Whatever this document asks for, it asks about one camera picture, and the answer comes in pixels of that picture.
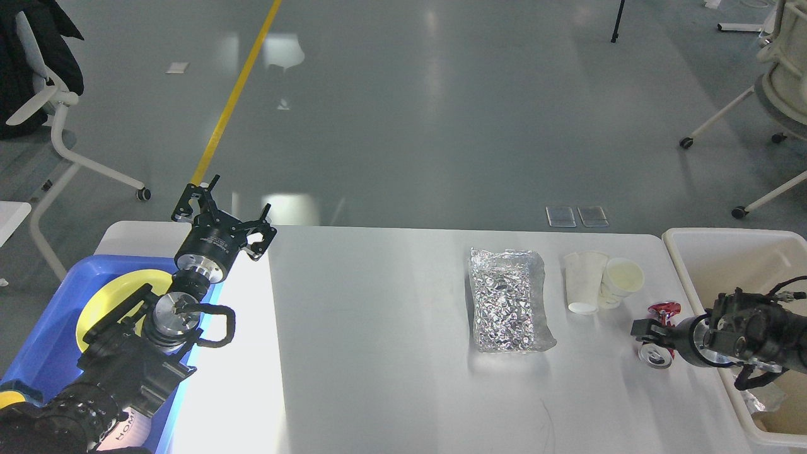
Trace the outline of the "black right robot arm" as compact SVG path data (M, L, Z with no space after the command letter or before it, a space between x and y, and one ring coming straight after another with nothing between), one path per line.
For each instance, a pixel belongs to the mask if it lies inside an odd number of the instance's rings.
M784 307L805 299L804 291L784 288L804 281L798 276L779 282L765 294L721 293L703 314L677 324L674 302L648 308L649 317L633 321L630 335L641 343L640 358L655 368L671 365L680 356L695 367L740 367L737 390L752 390L775 382L787 371L805 373L805 316Z

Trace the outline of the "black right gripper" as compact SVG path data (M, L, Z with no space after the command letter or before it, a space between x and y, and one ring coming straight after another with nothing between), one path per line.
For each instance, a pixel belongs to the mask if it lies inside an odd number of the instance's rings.
M717 354L704 345L704 334L709 330L708 321L709 314L688 317L675 325L654 318L641 318L633 321L631 336L638 342L673 347L686 362L695 367L718 368Z

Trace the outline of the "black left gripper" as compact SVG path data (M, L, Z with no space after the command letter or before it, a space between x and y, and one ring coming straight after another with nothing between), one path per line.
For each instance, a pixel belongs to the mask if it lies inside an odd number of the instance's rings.
M272 204L266 204L257 219L240 222L240 232L218 225L219 209L212 196L218 180L214 175L209 183L188 183L170 216L170 221L191 225L174 257L178 270L195 271L209 282L227 279L240 250L259 261L276 235L269 221Z

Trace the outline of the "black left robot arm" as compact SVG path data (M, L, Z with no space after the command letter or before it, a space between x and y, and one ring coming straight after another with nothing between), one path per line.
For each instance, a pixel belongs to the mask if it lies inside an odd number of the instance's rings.
M182 360L193 347L233 341L235 311L204 302L224 282L240 252L262 258L276 228L271 203L242 221L218 208L218 182L185 186L172 212L190 231L174 256L178 268L164 293L146 282L83 334L81 374L44 405L15 402L2 409L3 453L92 453L119 423L137 412L153 417L196 367Z

